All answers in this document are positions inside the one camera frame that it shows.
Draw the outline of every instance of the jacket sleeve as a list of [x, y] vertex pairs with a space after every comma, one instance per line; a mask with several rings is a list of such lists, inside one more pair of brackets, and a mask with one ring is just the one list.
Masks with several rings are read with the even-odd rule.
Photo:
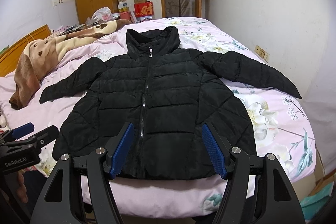
[[106, 71], [109, 65], [109, 60], [103, 62], [97, 57], [91, 57], [81, 64], [69, 77], [46, 87], [41, 94], [40, 104], [64, 96], [74, 96], [79, 92], [88, 90], [94, 80]]
[[302, 99], [295, 85], [281, 72], [240, 53], [229, 51], [221, 54], [201, 52], [195, 49], [190, 49], [189, 52], [194, 62], [217, 77], [222, 77], [232, 82], [245, 83], [256, 88], [273, 87]]

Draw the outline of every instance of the chinese character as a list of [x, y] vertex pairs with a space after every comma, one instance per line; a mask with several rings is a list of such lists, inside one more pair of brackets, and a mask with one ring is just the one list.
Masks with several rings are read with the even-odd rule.
[[149, 3], [149, 7], [144, 5], [141, 9], [141, 13], [143, 15], [151, 15], [153, 13], [153, 5], [151, 3]]

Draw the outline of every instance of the pink floral bedsheet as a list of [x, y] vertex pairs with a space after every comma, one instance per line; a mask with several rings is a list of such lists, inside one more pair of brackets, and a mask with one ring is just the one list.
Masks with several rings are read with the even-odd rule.
[[[50, 125], [60, 128], [84, 93], [40, 105], [41, 92], [46, 86], [68, 77], [90, 57], [97, 56], [105, 61], [112, 56], [126, 53], [125, 34], [128, 28], [143, 32], [164, 29], [170, 25], [179, 29], [181, 48], [221, 53], [236, 51], [262, 62], [245, 46], [204, 19], [165, 18], [127, 25], [91, 45], [68, 52], [58, 67], [44, 78], [41, 89], [28, 106], [21, 110], [13, 110], [8, 102], [16, 89], [14, 73], [0, 78], [0, 107], [9, 127], [16, 128], [32, 122], [35, 126], [34, 133]], [[275, 89], [257, 89], [225, 79], [222, 81], [246, 107], [253, 123], [258, 155], [276, 155], [291, 182], [310, 175], [315, 168], [315, 140], [299, 102]], [[35, 166], [45, 176], [50, 174], [56, 164], [51, 157], [53, 145], [54, 142], [42, 149], [41, 162]], [[253, 195], [254, 180], [254, 176], [250, 176], [248, 197]], [[123, 214], [150, 218], [184, 218], [206, 215], [218, 210], [226, 181], [217, 175], [193, 181], [117, 178], [110, 182], [110, 186]], [[84, 201], [90, 203], [86, 177], [82, 177], [82, 190]]]

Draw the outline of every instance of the black puffer jacket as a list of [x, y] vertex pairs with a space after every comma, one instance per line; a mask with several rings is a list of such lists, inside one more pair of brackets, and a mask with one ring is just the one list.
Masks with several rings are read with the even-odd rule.
[[280, 72], [237, 52], [178, 48], [175, 27], [126, 34], [128, 53], [106, 62], [90, 58], [68, 78], [47, 87], [40, 103], [88, 90], [63, 123], [53, 157], [87, 155], [118, 134], [125, 122], [135, 140], [122, 176], [197, 179], [215, 173], [202, 141], [211, 122], [232, 145], [255, 155], [253, 126], [244, 105], [218, 77], [300, 98]]

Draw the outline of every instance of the brown dog pattern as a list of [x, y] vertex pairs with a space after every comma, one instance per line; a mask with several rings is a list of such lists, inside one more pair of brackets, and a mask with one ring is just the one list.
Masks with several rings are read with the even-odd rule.
[[27, 106], [31, 97], [39, 90], [40, 81], [56, 68], [68, 51], [91, 44], [127, 24], [131, 22], [119, 19], [52, 39], [38, 39], [28, 43], [15, 70], [16, 92], [9, 100], [12, 108], [21, 109]]

